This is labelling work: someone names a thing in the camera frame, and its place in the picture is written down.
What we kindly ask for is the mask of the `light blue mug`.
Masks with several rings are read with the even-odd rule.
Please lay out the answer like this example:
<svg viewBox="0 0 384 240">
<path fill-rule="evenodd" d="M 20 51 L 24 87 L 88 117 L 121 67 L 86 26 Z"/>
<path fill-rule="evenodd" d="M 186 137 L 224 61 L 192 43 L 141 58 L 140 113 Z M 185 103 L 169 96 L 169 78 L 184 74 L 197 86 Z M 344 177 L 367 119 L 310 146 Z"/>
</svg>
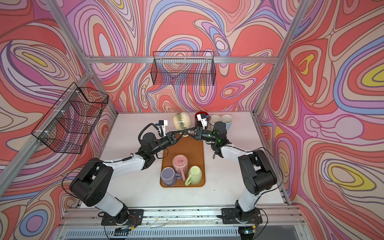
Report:
<svg viewBox="0 0 384 240">
<path fill-rule="evenodd" d="M 226 124 L 226 130 L 229 130 L 233 123 L 233 117 L 231 115 L 222 115 L 221 119 Z"/>
</svg>

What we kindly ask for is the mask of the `brown wooden tray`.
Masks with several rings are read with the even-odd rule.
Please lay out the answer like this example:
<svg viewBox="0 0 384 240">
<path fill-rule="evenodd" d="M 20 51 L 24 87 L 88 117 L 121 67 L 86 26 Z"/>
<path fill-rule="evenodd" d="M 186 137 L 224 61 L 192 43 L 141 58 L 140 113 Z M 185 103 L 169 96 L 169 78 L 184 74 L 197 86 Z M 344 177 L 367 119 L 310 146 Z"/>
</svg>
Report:
<svg viewBox="0 0 384 240">
<path fill-rule="evenodd" d="M 167 156 L 163 158 L 162 169 L 172 168 L 176 174 L 180 174 L 175 179 L 172 188 L 185 188 L 185 181 L 189 177 L 192 167 L 198 167 L 201 170 L 202 179 L 199 183 L 190 183 L 189 187 L 202 187 L 205 185 L 205 159 L 204 143 L 197 141 L 192 137 L 182 137 L 177 144 L 171 146 L 166 151 Z"/>
</svg>

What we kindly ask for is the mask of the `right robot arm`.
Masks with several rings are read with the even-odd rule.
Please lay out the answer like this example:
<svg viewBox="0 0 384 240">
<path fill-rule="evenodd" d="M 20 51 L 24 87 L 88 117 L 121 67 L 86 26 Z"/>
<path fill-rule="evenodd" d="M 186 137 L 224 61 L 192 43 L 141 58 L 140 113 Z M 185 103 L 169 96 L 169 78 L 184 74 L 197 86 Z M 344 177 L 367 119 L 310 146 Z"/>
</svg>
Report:
<svg viewBox="0 0 384 240">
<path fill-rule="evenodd" d="M 255 215 L 258 211 L 257 202 L 262 195 L 272 192 L 278 185 L 278 177 L 266 153 L 260 149 L 245 151 L 235 147 L 227 138 L 226 124 L 217 122 L 212 131 L 204 127 L 185 129 L 182 135 L 188 135 L 197 141 L 211 143 L 214 155 L 237 161 L 240 166 L 245 190 L 232 208 L 234 218 L 245 219 Z"/>
</svg>

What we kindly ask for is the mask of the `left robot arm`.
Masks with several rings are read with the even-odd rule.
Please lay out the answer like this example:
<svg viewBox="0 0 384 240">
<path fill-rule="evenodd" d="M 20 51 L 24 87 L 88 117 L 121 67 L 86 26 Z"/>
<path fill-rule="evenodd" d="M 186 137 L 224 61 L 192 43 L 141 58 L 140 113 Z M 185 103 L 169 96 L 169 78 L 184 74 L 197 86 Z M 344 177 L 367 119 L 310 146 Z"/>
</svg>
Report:
<svg viewBox="0 0 384 240">
<path fill-rule="evenodd" d="M 129 219 L 128 207 L 108 193 L 110 181 L 129 172 L 149 168 L 162 150 L 175 145 L 185 134 L 173 131 L 157 139 L 153 133 L 139 137 L 140 148 L 129 157 L 103 162 L 98 158 L 89 160 L 70 184 L 70 191 L 86 206 L 95 207 L 111 217 L 115 225 L 125 225 Z"/>
</svg>

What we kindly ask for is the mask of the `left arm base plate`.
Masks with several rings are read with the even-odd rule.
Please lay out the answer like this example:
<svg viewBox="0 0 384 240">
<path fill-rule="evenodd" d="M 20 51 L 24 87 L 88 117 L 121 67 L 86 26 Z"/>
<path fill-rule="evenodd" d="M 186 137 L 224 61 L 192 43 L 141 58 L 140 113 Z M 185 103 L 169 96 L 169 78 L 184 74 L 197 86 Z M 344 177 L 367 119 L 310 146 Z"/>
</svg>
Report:
<svg viewBox="0 0 384 240">
<path fill-rule="evenodd" d="M 98 214 L 102 218 L 102 226 L 128 226 L 137 227 L 142 224 L 144 210 L 143 209 L 129 209 L 122 210 L 115 217 L 101 212 Z"/>
</svg>

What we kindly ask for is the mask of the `black patterned mug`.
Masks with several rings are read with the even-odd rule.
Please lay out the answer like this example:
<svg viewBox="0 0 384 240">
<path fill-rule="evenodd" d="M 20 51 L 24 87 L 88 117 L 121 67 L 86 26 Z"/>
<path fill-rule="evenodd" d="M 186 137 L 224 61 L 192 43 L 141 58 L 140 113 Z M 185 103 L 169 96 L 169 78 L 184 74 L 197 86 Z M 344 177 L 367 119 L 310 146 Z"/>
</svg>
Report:
<svg viewBox="0 0 384 240">
<path fill-rule="evenodd" d="M 208 127 L 208 118 L 209 114 L 207 112 L 197 112 L 195 114 L 195 126 L 206 129 Z"/>
</svg>

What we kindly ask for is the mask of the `beige speckled mug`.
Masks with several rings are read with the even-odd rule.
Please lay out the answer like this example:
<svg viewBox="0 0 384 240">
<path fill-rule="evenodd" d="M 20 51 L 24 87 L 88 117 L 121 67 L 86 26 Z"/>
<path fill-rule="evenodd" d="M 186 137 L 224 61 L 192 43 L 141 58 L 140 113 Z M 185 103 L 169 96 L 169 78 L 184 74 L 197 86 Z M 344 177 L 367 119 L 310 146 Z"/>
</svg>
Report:
<svg viewBox="0 0 384 240">
<path fill-rule="evenodd" d="M 173 115 L 173 123 L 178 131 L 188 129 L 192 125 L 190 115 L 186 112 Z"/>
</svg>

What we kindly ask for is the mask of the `white mug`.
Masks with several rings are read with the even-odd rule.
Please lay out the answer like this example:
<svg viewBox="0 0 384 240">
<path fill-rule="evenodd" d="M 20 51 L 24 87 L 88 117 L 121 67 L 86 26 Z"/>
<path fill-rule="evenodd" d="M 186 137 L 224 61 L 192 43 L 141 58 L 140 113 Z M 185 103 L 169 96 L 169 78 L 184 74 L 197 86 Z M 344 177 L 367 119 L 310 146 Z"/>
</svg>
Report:
<svg viewBox="0 0 384 240">
<path fill-rule="evenodd" d="M 216 122 L 221 122 L 221 121 L 222 121 L 222 118 L 220 116 L 212 115 L 209 121 L 210 130 L 212 131 L 214 129 L 214 125 Z"/>
</svg>

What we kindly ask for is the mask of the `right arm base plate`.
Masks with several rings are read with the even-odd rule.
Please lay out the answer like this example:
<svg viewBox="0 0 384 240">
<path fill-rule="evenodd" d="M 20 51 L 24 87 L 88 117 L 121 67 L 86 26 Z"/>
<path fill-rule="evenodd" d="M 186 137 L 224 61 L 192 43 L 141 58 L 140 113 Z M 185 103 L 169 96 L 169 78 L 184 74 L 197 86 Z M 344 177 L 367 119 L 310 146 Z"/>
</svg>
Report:
<svg viewBox="0 0 384 240">
<path fill-rule="evenodd" d="M 222 208 L 217 215 L 223 224 L 253 224 L 258 226 L 263 222 L 260 209 L 255 208 L 249 212 L 243 212 L 240 208 Z"/>
</svg>

